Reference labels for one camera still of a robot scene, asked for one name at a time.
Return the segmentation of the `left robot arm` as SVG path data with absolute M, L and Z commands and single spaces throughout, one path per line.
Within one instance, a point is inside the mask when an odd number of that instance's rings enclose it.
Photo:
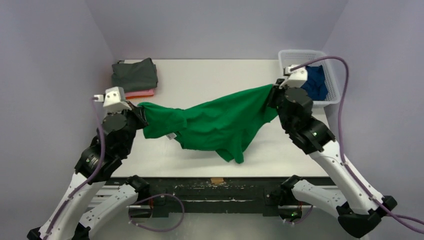
M 88 240 L 126 206 L 146 203 L 150 185 L 133 175 L 105 201 L 88 210 L 98 191 L 131 153 L 136 132 L 148 126 L 145 109 L 126 102 L 97 120 L 96 134 L 82 151 L 69 186 L 47 222 L 31 229 L 29 240 Z

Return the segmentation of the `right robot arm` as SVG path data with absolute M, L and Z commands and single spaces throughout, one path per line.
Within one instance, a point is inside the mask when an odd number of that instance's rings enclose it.
M 280 186 L 280 205 L 296 200 L 311 204 L 335 217 L 357 239 L 374 230 L 387 211 L 397 206 L 392 196 L 377 191 L 341 153 L 334 134 L 313 117 L 313 101 L 304 89 L 289 87 L 280 78 L 271 88 L 268 106 L 276 109 L 292 143 L 318 163 L 340 190 L 336 194 L 293 175 Z

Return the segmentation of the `green t-shirt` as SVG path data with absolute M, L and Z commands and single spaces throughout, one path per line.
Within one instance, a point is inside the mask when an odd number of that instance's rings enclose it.
M 245 161 L 244 151 L 260 128 L 277 117 L 268 106 L 273 85 L 263 85 L 192 106 L 170 108 L 141 102 L 148 125 L 146 139 L 170 137 L 182 149 L 216 152 L 227 162 Z

